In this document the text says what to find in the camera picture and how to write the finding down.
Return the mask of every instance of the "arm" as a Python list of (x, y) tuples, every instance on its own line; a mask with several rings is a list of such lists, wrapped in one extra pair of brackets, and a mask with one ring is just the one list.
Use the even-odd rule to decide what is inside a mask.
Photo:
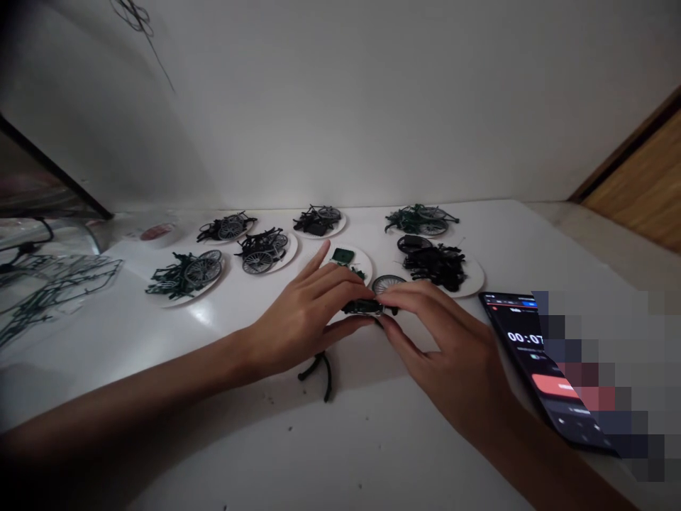
[(509, 387), (492, 330), (429, 282), (399, 284), (377, 298), (416, 314), (440, 351), (423, 353), (390, 317), (385, 334), (444, 417), (537, 509), (635, 507)]
[(28, 475), (101, 453), (152, 419), (225, 390), (282, 373), (372, 320), (326, 326), (351, 300), (373, 298), (363, 281), (335, 264), (319, 268), (329, 242), (253, 325), (187, 355), (93, 390), (0, 437), (0, 456)]

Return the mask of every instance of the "red button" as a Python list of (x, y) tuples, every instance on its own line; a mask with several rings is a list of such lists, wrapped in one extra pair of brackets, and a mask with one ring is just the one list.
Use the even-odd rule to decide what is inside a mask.
[(574, 397), (579, 399), (580, 396), (572, 388), (570, 382), (565, 378), (558, 376), (546, 375), (532, 375), (535, 385), (546, 394), (554, 394), (563, 397)]

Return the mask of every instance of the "finger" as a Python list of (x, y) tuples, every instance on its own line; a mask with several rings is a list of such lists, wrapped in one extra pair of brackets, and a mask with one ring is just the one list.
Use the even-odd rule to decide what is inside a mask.
[(384, 314), (379, 316), (378, 321), (383, 326), (388, 341), (411, 373), (414, 364), (419, 363), (423, 358), (423, 352), (411, 342), (411, 339), (404, 334), (400, 325), (393, 318)]
[(374, 292), (364, 284), (346, 280), (315, 300), (315, 306), (328, 322), (348, 302), (360, 299), (371, 300), (374, 296)]
[(378, 295), (377, 300), (383, 305), (399, 307), (416, 314), (442, 351), (449, 351), (462, 337), (471, 337), (470, 332), (460, 322), (428, 295), (396, 291), (382, 293)]
[(425, 280), (419, 280), (418, 282), (402, 282), (390, 286), (387, 290), (385, 290), (385, 292), (410, 292), (428, 295), (430, 298), (437, 301), (437, 303), (444, 307), (447, 312), (454, 316), (457, 321), (459, 321), (470, 331), (471, 334), (485, 338), (488, 336), (489, 329), (485, 323), (468, 314), (457, 302), (452, 299), (452, 297), (447, 296), (442, 289), (434, 285), (432, 282), (427, 282)]
[(322, 261), (328, 253), (328, 249), (331, 247), (331, 242), (329, 240), (324, 240), (317, 250), (317, 253), (310, 259), (310, 262), (305, 265), (305, 268), (298, 274), (296, 278), (293, 279), (294, 282), (302, 282), (312, 275), (321, 265)]
[(333, 271), (322, 276), (316, 282), (312, 282), (308, 286), (307, 288), (308, 291), (306, 292), (309, 292), (312, 298), (319, 298), (324, 293), (332, 290), (341, 282), (345, 281), (364, 285), (364, 280), (362, 280), (359, 277), (359, 275), (351, 272), (345, 266), (336, 266), (336, 268)]
[(337, 343), (341, 339), (354, 334), (363, 326), (374, 324), (373, 318), (366, 316), (350, 316), (339, 322), (328, 325), (321, 335), (320, 350), (325, 350), (329, 346)]
[(324, 275), (328, 275), (329, 273), (333, 272), (336, 268), (338, 268), (338, 265), (336, 263), (327, 263), (318, 270), (315, 270), (314, 273), (310, 275), (307, 279), (303, 280), (302, 282), (299, 282), (299, 286), (307, 287), (312, 282), (316, 282), (317, 280), (322, 278)]

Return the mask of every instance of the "white wall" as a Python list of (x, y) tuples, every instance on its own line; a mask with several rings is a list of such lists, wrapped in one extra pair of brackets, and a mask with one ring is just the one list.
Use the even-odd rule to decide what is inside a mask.
[(681, 83), (681, 4), (36, 7), (0, 110), (112, 210), (565, 199)]

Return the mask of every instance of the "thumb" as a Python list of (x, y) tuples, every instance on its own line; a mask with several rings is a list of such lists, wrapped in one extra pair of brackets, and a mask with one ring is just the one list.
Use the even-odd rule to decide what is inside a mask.
[(411, 339), (404, 334), (400, 325), (393, 318), (383, 314), (378, 317), (378, 321), (383, 326), (388, 341), (411, 373), (414, 364), (419, 363), (424, 357), (423, 352), (411, 342)]
[(324, 327), (321, 336), (322, 349), (327, 349), (341, 339), (354, 334), (363, 326), (374, 324), (373, 318), (366, 316), (350, 316), (339, 322)]

